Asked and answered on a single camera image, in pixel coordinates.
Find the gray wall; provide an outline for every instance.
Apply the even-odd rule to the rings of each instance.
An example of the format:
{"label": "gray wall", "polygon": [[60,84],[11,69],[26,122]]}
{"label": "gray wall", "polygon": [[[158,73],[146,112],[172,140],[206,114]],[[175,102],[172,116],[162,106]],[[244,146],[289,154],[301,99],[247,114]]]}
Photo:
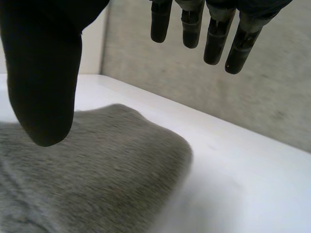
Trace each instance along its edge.
{"label": "gray wall", "polygon": [[224,71],[236,17],[217,66],[182,43],[181,10],[172,8],[163,44],[150,39],[151,2],[112,0],[104,74],[311,152],[311,1],[294,0],[265,26],[238,75]]}

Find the white surface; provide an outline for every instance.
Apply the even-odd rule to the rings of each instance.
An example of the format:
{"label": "white surface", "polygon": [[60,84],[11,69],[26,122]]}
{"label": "white surface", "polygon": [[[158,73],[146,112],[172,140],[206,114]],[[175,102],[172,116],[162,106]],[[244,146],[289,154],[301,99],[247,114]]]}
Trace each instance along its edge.
{"label": "white surface", "polygon": [[[83,48],[80,63],[80,74],[100,74],[104,49],[107,7],[98,18],[89,25],[82,35]],[[0,73],[6,73],[2,42],[0,40]]]}
{"label": "white surface", "polygon": [[[180,134],[192,171],[159,233],[310,233],[311,155],[99,75],[79,77],[76,110],[112,103]],[[15,121],[0,76],[0,120]]]}

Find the black finger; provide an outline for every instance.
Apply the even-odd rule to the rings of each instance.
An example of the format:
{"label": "black finger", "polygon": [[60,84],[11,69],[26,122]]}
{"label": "black finger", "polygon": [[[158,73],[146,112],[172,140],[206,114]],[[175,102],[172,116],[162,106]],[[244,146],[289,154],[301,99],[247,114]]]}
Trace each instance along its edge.
{"label": "black finger", "polygon": [[70,1],[0,0],[10,102],[30,138],[45,147],[70,131],[81,31],[106,5]]}
{"label": "black finger", "polygon": [[232,1],[215,4],[208,0],[207,7],[210,13],[210,22],[207,31],[204,61],[209,65],[216,65],[222,56],[236,8]]}
{"label": "black finger", "polygon": [[187,48],[197,47],[200,39],[204,0],[176,0],[182,8],[183,42]]}
{"label": "black finger", "polygon": [[173,0],[154,0],[151,6],[151,39],[157,43],[164,42],[170,23]]}
{"label": "black finger", "polygon": [[226,72],[237,74],[242,70],[262,27],[270,22],[277,13],[273,12],[261,17],[250,17],[240,12],[240,23],[225,64]]}

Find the black glove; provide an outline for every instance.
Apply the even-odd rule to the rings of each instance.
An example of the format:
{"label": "black glove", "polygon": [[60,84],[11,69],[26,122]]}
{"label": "black glove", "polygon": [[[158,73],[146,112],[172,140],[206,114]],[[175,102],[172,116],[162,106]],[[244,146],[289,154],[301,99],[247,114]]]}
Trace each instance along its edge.
{"label": "black glove", "polygon": [[[204,2],[176,1],[183,8],[184,44],[195,48]],[[260,18],[263,14],[269,19],[290,1],[240,0],[233,1],[234,4],[229,4],[228,0],[207,1],[211,14],[223,16],[220,19],[225,18],[225,21],[211,20],[209,31],[212,36],[222,36],[224,43],[235,7],[245,14],[242,17],[246,19]],[[54,145],[62,141],[70,131],[81,60],[81,33],[97,18],[108,2],[109,0],[0,0],[0,35],[6,57],[10,102],[22,127],[40,146]],[[153,0],[152,38],[157,42],[165,39],[171,5],[172,0]],[[250,45],[245,38],[250,36],[253,42],[258,32],[248,33],[245,30],[256,30],[262,23],[250,26],[241,22],[236,44],[241,43],[241,33],[246,33],[242,44]],[[219,43],[216,55],[221,54],[222,43]]]}

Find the gray fabric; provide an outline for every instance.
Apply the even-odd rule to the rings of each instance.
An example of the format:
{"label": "gray fabric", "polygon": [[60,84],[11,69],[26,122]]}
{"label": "gray fabric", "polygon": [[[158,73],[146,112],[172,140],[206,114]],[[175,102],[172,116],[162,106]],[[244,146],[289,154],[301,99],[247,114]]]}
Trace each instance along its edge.
{"label": "gray fabric", "polygon": [[5,233],[144,233],[191,163],[188,143],[123,105],[78,112],[61,143],[0,123]]}

